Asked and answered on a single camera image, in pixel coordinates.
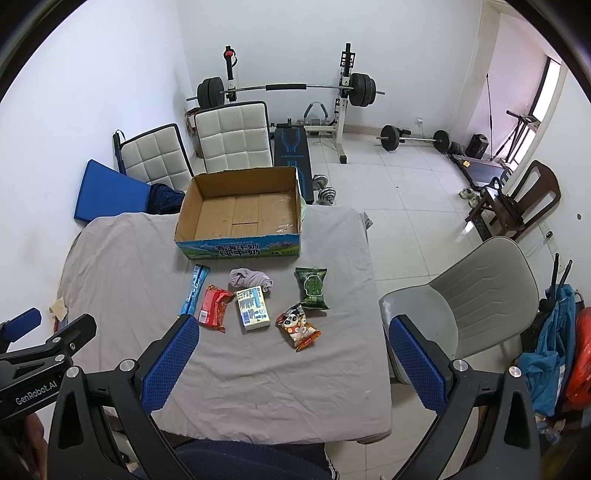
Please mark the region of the white padded chair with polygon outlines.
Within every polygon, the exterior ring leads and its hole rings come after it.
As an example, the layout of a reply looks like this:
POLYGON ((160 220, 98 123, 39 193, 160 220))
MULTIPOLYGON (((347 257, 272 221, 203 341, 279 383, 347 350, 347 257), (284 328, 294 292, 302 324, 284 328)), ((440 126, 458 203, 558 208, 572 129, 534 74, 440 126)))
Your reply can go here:
POLYGON ((148 185, 164 184, 176 191, 186 191, 193 171, 175 123, 129 139, 116 130, 112 139, 121 174, 148 185))
POLYGON ((194 119, 207 173, 273 167, 263 101, 199 110, 194 119))

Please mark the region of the black speaker box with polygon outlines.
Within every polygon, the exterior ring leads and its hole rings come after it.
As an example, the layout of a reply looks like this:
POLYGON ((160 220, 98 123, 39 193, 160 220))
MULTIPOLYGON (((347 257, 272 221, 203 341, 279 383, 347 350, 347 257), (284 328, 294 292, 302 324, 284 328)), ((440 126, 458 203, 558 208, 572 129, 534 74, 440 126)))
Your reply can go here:
POLYGON ((482 159, 489 147, 489 139, 485 134, 474 134, 466 148, 466 156, 475 159, 482 159))

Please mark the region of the grey table cloth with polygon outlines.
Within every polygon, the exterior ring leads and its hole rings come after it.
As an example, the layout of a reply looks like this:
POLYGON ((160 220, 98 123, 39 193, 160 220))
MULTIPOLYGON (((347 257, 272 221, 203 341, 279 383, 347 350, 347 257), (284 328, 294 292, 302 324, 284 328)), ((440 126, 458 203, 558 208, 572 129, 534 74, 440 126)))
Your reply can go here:
MULTIPOLYGON (((92 341, 75 356, 87 373, 137 358, 175 321, 193 265, 173 240, 173 215, 140 213, 92 221, 75 239, 59 293, 70 317, 91 315, 92 341)), ((223 329, 202 328, 158 426, 192 438, 258 444, 372 442, 392 429, 385 335, 369 243, 349 207, 305 211, 297 257, 213 260, 205 282, 228 286, 232 269, 273 279, 270 317, 297 304, 297 267, 324 268, 324 311, 308 318, 321 332, 294 350, 276 324, 248 331, 230 304, 223 329)))

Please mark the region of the blue white tissue pack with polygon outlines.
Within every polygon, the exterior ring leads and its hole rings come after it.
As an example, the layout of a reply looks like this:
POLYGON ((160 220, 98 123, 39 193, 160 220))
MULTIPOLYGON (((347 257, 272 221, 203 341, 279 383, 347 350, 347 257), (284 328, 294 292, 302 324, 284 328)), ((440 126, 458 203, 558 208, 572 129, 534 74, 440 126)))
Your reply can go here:
POLYGON ((235 293, 242 327, 245 331, 262 329, 270 326, 270 316, 264 302, 263 289, 250 287, 235 293))

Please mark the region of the large barbell on rack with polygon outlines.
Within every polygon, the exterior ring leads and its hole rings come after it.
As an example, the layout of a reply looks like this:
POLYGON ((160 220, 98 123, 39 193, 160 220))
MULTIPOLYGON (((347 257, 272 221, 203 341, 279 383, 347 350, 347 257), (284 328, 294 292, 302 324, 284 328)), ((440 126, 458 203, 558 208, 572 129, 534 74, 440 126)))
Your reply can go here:
POLYGON ((197 94, 188 97, 187 101, 196 101, 204 109, 223 106, 225 101, 235 101, 235 96, 242 92, 253 91, 307 91, 307 90, 335 90, 345 95, 349 103, 356 107, 368 107, 374 103, 376 97, 385 92, 377 88, 374 78, 368 74, 353 73, 346 85, 322 85, 307 83, 271 83, 246 87, 226 87, 220 77, 206 78, 197 85, 197 94))

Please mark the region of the dark blue garment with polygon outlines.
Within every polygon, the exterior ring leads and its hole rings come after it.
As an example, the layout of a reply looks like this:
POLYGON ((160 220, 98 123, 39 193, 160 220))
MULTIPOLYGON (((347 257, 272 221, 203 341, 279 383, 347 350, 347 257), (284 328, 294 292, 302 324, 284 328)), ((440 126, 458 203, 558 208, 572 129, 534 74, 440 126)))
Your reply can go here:
POLYGON ((174 190, 162 183, 150 186, 146 213, 150 215, 169 215, 180 212, 185 193, 174 190))

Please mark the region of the green pickle snack packet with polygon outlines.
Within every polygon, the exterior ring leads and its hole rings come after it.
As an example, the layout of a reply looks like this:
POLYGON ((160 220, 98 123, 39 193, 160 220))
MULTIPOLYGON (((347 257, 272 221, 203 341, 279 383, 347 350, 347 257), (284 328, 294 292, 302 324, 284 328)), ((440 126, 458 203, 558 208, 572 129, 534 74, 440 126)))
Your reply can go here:
POLYGON ((301 287, 301 306, 307 309, 327 310, 324 281, 328 270, 325 268, 297 267, 294 272, 301 287))

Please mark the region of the small dumbbell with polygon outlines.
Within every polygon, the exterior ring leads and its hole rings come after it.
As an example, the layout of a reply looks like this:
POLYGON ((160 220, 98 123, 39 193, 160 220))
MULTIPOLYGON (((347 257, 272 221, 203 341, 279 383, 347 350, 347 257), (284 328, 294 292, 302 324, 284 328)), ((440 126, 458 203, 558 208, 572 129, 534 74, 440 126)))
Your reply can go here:
POLYGON ((320 205, 332 206, 335 204, 337 191, 329 185, 329 178, 322 174, 317 174, 311 179, 312 190, 315 192, 315 200, 320 205))

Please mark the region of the white padded chair left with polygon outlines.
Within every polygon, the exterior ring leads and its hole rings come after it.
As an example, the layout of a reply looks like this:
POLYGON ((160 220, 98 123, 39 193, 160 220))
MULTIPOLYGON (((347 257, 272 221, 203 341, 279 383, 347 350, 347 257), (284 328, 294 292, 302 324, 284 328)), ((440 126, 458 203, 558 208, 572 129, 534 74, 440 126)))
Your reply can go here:
POLYGON ((148 185, 164 184, 176 191, 186 191, 193 171, 175 123, 129 139, 116 130, 112 139, 121 174, 148 185))

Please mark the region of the red snack packet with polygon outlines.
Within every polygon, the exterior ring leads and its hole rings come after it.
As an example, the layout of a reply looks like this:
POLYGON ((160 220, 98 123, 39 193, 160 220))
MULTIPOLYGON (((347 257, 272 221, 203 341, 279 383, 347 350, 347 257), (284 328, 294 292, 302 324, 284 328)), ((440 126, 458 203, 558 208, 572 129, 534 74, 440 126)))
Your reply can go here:
POLYGON ((204 294, 201 308, 198 315, 198 322, 201 326, 209 329, 224 332, 223 319, 228 304, 235 298, 232 292, 209 285, 204 294))

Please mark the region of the long blue snack packet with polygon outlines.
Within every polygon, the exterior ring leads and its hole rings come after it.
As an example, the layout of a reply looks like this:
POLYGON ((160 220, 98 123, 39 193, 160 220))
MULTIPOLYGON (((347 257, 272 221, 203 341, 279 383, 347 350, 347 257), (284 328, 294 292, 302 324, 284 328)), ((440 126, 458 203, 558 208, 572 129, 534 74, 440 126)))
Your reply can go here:
POLYGON ((194 315, 197 310, 197 300, 200 295, 201 288, 204 286, 205 279, 211 271, 207 266, 195 265, 191 277, 191 284, 189 293, 185 298, 178 315, 194 315))

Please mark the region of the panda orange snack packet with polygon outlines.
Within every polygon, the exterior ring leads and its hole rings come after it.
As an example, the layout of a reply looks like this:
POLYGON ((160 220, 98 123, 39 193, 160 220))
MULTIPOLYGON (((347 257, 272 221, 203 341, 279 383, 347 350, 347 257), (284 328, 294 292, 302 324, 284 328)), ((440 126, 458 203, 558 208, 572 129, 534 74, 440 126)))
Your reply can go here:
POLYGON ((283 330, 294 343, 294 350, 300 352, 311 346, 322 335, 320 329, 308 322, 304 307, 297 303, 276 318, 276 326, 283 330))

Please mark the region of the beige paper scrap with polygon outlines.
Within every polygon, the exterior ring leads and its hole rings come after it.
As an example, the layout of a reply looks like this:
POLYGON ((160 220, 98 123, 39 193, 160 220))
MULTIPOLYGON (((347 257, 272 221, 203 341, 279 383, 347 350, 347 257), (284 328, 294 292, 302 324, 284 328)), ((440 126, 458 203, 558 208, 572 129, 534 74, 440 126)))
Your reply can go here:
POLYGON ((64 302, 64 298, 60 297, 52 305, 48 307, 50 315, 57 322, 63 321, 68 313, 67 307, 64 302))

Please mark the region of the treadmill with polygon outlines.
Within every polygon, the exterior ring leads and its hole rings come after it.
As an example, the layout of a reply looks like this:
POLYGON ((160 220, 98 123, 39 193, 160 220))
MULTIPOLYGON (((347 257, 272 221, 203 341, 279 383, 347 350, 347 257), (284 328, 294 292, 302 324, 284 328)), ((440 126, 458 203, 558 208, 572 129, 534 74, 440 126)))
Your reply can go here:
POLYGON ((494 161, 455 154, 449 154, 448 157, 459 168, 469 185, 476 190, 489 185, 494 178, 498 178, 502 184, 505 184, 511 175, 508 168, 494 161))

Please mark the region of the white barbell rack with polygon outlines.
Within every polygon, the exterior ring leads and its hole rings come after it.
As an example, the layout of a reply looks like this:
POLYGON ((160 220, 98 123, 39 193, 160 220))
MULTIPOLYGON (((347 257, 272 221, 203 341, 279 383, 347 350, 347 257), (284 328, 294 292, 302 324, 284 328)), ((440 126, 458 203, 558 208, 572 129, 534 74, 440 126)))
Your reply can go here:
POLYGON ((329 134, 332 136, 332 142, 335 146, 335 152, 339 155, 339 162, 346 164, 348 157, 344 146, 342 145, 342 137, 344 137, 346 112, 349 107, 349 81, 353 73, 353 64, 355 64, 356 54, 352 51, 351 43, 346 42, 345 49, 342 50, 341 61, 339 61, 339 83, 337 86, 331 85, 311 85, 304 83, 275 83, 268 85, 237 87, 235 82, 235 75, 233 75, 233 68, 238 65, 238 55, 235 50, 226 45, 222 54, 226 69, 226 85, 223 92, 223 97, 229 102, 238 100, 239 92, 246 91, 287 91, 287 90, 310 90, 310 89, 329 89, 337 90, 338 98, 335 100, 335 125, 318 128, 318 134, 329 134))

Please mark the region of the cardboard box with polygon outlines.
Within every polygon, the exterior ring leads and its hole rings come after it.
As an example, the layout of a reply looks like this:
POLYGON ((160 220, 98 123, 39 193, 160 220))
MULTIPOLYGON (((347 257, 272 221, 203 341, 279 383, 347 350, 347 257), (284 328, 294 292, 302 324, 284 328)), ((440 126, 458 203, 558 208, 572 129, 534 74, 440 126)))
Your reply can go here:
POLYGON ((174 242, 190 260, 297 256, 301 210, 294 167, 199 174, 186 190, 174 242))

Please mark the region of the blue bag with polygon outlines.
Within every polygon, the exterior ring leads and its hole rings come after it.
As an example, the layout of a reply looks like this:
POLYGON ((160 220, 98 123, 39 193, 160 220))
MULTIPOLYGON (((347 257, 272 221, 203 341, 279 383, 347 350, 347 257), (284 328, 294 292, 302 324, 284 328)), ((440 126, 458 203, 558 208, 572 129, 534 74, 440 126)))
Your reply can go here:
POLYGON ((518 367, 525 378, 535 412, 553 416, 572 370, 575 354, 576 300, 570 284, 557 288, 557 300, 531 353, 523 352, 518 367))

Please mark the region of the blue foam mat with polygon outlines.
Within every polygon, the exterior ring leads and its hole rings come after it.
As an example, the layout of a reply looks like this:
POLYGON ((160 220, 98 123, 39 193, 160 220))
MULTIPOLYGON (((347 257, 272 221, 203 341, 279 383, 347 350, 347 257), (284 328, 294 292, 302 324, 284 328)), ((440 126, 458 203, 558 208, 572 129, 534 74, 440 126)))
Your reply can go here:
POLYGON ((80 184, 74 219, 89 223, 98 217, 145 213, 150 186, 89 160, 80 184))

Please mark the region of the grey plastic chair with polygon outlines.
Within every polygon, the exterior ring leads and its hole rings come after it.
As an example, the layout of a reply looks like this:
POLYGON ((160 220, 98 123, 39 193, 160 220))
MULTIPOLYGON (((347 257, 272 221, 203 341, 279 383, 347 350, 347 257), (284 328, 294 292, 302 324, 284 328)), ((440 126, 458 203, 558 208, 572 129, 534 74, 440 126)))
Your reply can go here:
POLYGON ((430 282, 385 294, 384 328, 401 314, 454 360, 499 345, 533 322, 539 291, 520 246, 493 237, 430 282))

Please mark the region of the black blue weight bench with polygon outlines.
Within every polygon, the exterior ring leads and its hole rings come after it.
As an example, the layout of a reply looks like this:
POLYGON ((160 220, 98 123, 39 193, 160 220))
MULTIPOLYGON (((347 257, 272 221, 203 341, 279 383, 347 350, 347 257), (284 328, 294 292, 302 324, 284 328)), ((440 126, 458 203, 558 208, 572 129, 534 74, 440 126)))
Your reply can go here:
POLYGON ((314 188, 311 185, 311 158, 308 149, 308 136, 303 126, 290 122, 277 124, 273 133, 274 165, 297 169, 298 185, 305 203, 315 201, 314 188))

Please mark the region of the orange bag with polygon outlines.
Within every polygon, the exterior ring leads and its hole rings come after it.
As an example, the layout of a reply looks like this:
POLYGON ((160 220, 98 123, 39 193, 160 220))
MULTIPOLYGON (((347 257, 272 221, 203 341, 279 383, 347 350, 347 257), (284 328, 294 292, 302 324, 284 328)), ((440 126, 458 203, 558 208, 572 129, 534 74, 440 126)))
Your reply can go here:
POLYGON ((565 390, 570 409, 583 410, 590 405, 591 378, 591 308, 580 311, 576 319, 574 363, 565 390))

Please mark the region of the lilac sock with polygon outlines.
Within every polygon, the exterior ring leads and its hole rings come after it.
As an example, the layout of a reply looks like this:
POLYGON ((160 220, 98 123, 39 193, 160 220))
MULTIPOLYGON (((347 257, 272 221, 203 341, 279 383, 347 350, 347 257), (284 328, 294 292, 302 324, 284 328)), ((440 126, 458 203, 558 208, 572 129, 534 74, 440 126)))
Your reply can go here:
POLYGON ((229 272, 229 284, 243 289, 259 287, 263 292, 270 292, 273 288, 273 279, 263 271, 236 268, 229 272))

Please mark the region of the small barbell on floor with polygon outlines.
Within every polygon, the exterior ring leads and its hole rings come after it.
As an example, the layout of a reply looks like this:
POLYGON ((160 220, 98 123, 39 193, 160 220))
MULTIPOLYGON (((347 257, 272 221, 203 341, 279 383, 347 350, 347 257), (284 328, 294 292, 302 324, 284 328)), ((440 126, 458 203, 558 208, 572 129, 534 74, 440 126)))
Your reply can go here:
POLYGON ((447 154, 452 145, 451 137, 445 130, 437 130, 432 138, 425 138, 413 136, 410 130, 399 129, 393 125, 385 125, 377 136, 377 140, 388 152, 396 151, 407 142, 423 142, 432 144, 439 153, 447 154))

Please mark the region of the white padded chair right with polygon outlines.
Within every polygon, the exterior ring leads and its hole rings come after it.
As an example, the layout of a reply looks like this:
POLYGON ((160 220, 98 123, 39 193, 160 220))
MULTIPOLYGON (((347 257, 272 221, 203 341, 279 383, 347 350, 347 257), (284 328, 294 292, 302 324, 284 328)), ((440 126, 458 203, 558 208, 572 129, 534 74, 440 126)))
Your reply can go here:
POLYGON ((207 173, 273 167, 263 101, 199 110, 194 119, 207 173))

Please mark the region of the dark wooden chair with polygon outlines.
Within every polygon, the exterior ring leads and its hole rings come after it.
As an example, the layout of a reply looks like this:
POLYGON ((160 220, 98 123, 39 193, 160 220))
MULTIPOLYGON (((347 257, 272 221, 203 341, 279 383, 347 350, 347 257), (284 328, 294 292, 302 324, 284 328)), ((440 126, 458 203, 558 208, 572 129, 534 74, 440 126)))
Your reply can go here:
POLYGON ((561 197, 554 171, 534 160, 510 193, 504 192, 497 177, 482 187, 479 199, 465 221, 473 224, 483 241, 492 236, 517 241, 551 213, 561 197))

